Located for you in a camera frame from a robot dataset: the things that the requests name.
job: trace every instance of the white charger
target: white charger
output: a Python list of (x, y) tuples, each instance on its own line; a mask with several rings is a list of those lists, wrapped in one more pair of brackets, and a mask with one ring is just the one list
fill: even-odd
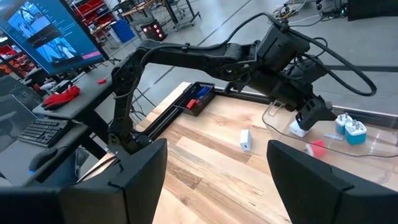
[(309, 132), (309, 131), (302, 130), (297, 121), (294, 121), (293, 123), (291, 123), (289, 126), (289, 129), (290, 129), (291, 133), (297, 135), (300, 138), (304, 137)]
[(241, 131), (241, 148), (243, 151), (251, 150), (251, 133), (248, 129)]

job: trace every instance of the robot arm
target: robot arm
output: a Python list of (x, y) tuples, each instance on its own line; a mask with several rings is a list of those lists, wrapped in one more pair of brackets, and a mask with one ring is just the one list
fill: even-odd
[[(304, 130), (309, 130), (317, 121), (334, 120), (331, 106), (313, 93), (312, 86), (315, 80), (331, 71), (319, 59), (306, 54), (310, 42), (305, 37), (290, 30), (287, 24), (274, 22), (261, 41), (247, 45), (228, 43), (229, 40), (209, 47), (143, 41), (112, 72), (116, 106), (109, 127), (109, 145), (127, 154), (140, 149), (131, 137), (134, 130), (129, 113), (133, 92), (148, 63), (202, 70), (213, 78), (234, 82), (241, 88), (249, 86), (282, 103), (287, 110), (296, 110), (296, 120)], [(298, 55), (305, 55), (308, 60), (289, 66)], [(376, 87), (373, 88), (373, 83), (370, 86), (373, 95)]]

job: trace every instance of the keyboard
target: keyboard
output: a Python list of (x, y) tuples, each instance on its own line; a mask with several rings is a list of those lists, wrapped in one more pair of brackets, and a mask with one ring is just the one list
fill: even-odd
[(57, 119), (36, 119), (18, 140), (43, 147), (53, 147), (71, 128), (71, 121)]

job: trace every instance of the concrete floor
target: concrete floor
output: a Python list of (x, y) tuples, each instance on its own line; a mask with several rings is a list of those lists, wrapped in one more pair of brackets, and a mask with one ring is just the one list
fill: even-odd
[[(207, 46), (217, 44), (225, 40), (227, 36), (242, 21), (259, 12), (272, 12), (281, 6), (284, 0), (199, 0), (192, 3), (195, 11), (200, 11), (202, 19), (195, 21), (195, 26), (188, 26), (179, 30), (177, 33), (169, 29), (169, 36), (165, 42), (171, 43), (191, 43), (192, 45)], [(332, 2), (323, 3), (323, 8), (332, 5)], [(306, 4), (298, 15), (290, 19), (291, 22), (317, 15), (314, 3)], [(296, 22), (292, 25), (305, 25), (317, 21), (319, 17)], [(398, 66), (396, 53), (398, 52), (398, 17), (379, 17), (347, 22), (347, 18), (334, 19), (328, 22), (319, 22), (311, 27), (298, 27), (297, 30), (310, 37), (324, 37), (329, 43), (329, 48), (348, 59), (356, 65), (395, 65)], [(265, 17), (260, 17), (247, 26), (243, 27), (232, 39), (232, 42), (239, 44), (251, 43), (257, 39), (262, 39), (268, 27)], [(109, 51), (116, 58), (124, 58), (133, 52), (140, 40), (128, 42), (117, 50)], [(314, 47), (313, 53), (320, 50)], [(338, 61), (331, 56), (324, 54), (321, 59), (325, 64), (338, 65)], [(111, 71), (112, 66), (102, 67)], [(344, 81), (350, 85), (367, 91), (368, 88), (353, 72), (336, 72)], [(325, 76), (317, 80), (314, 84), (317, 94), (321, 94), (324, 99), (331, 101), (334, 105), (359, 108), (362, 110), (378, 111), (383, 113), (398, 113), (398, 74), (367, 72), (370, 79), (378, 87), (376, 96), (365, 98), (343, 88), (330, 76)], [(190, 70), (187, 68), (175, 68), (165, 65), (148, 64), (141, 78), (139, 89), (143, 91), (153, 104), (159, 104), (174, 88), (181, 82), (212, 82), (217, 86), (225, 86), (226, 82), (211, 78), (206, 73)], [(150, 112), (153, 106), (140, 94), (134, 107), (139, 108), (140, 104), (145, 113)], [(96, 110), (106, 120), (111, 121), (113, 117), (114, 100), (110, 96)], [(96, 159), (90, 157), (83, 166), (83, 171), (91, 167)]]

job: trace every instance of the red glove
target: red glove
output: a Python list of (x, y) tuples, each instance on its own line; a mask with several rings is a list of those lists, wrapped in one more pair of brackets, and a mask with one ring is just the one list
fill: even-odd
[(69, 103), (77, 95), (79, 95), (80, 89), (77, 86), (72, 86), (61, 94), (53, 94), (42, 103), (44, 110), (56, 110), (61, 106)]

